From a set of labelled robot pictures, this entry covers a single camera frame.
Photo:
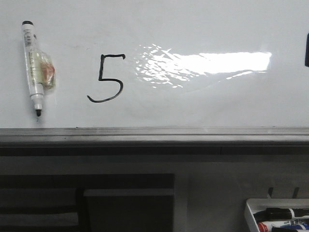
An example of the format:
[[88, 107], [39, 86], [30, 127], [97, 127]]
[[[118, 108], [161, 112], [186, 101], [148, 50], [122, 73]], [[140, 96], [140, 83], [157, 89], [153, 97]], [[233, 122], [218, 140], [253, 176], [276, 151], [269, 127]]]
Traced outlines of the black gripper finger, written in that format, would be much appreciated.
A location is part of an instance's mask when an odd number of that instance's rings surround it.
[[307, 39], [306, 39], [306, 50], [305, 50], [304, 64], [305, 64], [306, 67], [309, 67], [309, 34], [307, 34]]

